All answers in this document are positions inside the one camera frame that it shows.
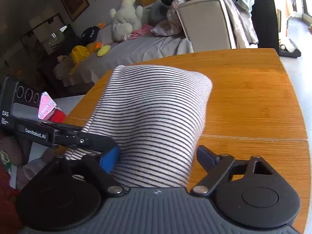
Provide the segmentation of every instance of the gray bedding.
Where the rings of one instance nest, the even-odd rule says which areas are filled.
[[[146,60],[193,53],[191,42],[181,36],[155,37],[147,34],[134,40],[113,43],[103,57],[96,53],[83,60],[72,75],[63,78],[65,86],[77,83],[96,83],[108,70]]]

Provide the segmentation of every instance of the logo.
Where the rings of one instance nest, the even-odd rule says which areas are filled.
[[[28,129],[25,129],[25,132],[29,133],[29,134],[32,134],[32,135],[35,135],[35,136],[38,136],[40,138],[46,139],[46,135],[45,134],[37,133],[35,131],[28,130]]]
[[[159,195],[159,194],[161,194],[161,193],[162,193],[162,191],[160,191],[160,190],[156,190],[156,191],[154,191],[153,193],[154,193],[154,194],[156,194],[156,195]]]
[[[2,111],[2,115],[3,115],[3,116],[7,116],[7,117],[9,117],[9,112]]]

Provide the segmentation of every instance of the wooden table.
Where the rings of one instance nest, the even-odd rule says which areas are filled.
[[[304,232],[310,197],[310,157],[302,113],[273,49],[236,49],[184,54],[142,62],[198,71],[213,83],[199,144],[236,159],[260,155],[298,192],[301,210],[294,227]],[[65,120],[83,126],[111,72],[105,74]],[[188,188],[205,176],[194,161]]]

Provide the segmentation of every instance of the metal screw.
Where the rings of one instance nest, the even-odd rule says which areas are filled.
[[[112,186],[112,187],[109,187],[107,189],[107,191],[109,193],[112,193],[112,194],[119,194],[119,193],[122,192],[122,187],[120,187],[120,186]]]
[[[193,191],[195,193],[204,194],[204,193],[207,193],[209,191],[209,189],[205,186],[195,186],[193,188]]]

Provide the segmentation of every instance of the white stuffed animal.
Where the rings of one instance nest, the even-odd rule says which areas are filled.
[[[113,38],[116,41],[127,40],[133,30],[142,29],[143,8],[134,8],[135,0],[122,0],[120,9],[110,10],[113,19]]]

